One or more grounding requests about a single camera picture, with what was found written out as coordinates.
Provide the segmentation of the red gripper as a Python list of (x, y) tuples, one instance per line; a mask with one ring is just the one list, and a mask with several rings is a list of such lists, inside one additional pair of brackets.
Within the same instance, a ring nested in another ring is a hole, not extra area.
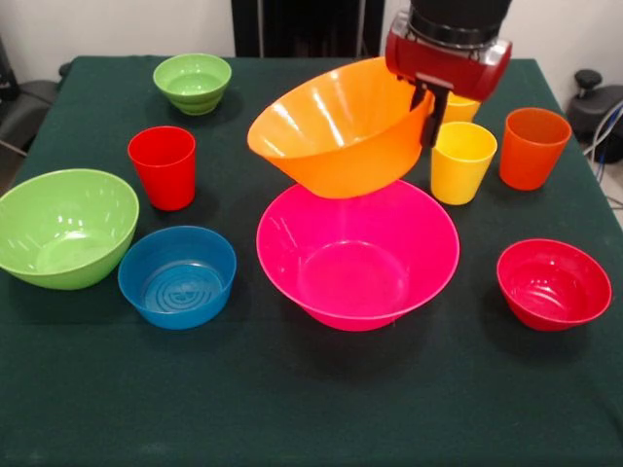
[(496, 38), (474, 49), (456, 49), (435, 43), (409, 24), (407, 13), (398, 13), (389, 29), (385, 44), (385, 63), (397, 77), (415, 83), (410, 110), (426, 98), (427, 85), (436, 90), (433, 106), (421, 133), (421, 146), (433, 148), (443, 123), (448, 92), (472, 100), (484, 101), (495, 91), (510, 62), (512, 43)]

